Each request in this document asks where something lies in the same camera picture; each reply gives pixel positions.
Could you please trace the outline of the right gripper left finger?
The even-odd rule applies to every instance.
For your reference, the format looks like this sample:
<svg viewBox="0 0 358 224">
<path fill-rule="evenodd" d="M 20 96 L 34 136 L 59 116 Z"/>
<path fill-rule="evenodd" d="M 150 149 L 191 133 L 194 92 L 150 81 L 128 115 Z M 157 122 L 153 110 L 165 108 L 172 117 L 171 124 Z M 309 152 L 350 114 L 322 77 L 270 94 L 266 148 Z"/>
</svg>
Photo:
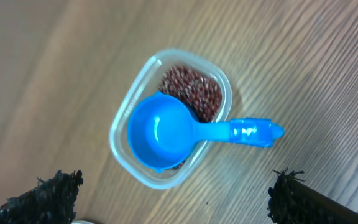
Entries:
<svg viewBox="0 0 358 224">
<path fill-rule="evenodd" d="M 80 170 L 71 174 L 58 171 L 51 179 L 38 179 L 32 190 L 0 206 L 0 224 L 71 224 L 82 184 Z"/>
</svg>

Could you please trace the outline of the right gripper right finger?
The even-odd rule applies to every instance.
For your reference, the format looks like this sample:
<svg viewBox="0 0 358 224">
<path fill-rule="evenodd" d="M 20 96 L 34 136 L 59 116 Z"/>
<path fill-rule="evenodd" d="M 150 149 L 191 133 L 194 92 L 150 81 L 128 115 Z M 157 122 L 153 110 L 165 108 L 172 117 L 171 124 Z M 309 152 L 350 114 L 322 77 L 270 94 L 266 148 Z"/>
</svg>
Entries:
<svg viewBox="0 0 358 224">
<path fill-rule="evenodd" d="M 275 171 L 268 189 L 268 217 L 276 224 L 358 224 L 358 213 L 307 187 L 301 171 Z"/>
</svg>

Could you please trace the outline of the blue plastic scoop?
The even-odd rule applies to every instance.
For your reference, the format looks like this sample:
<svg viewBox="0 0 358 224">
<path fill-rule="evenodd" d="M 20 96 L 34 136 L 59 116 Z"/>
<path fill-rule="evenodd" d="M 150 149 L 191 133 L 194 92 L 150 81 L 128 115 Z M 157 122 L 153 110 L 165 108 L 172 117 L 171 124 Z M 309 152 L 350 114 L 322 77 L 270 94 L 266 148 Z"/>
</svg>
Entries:
<svg viewBox="0 0 358 224">
<path fill-rule="evenodd" d="M 142 100 L 127 125 L 127 140 L 135 157 L 160 173 L 186 160 L 200 141 L 271 147 L 285 133 L 269 119 L 201 123 L 194 115 L 180 100 L 159 91 Z"/>
</svg>

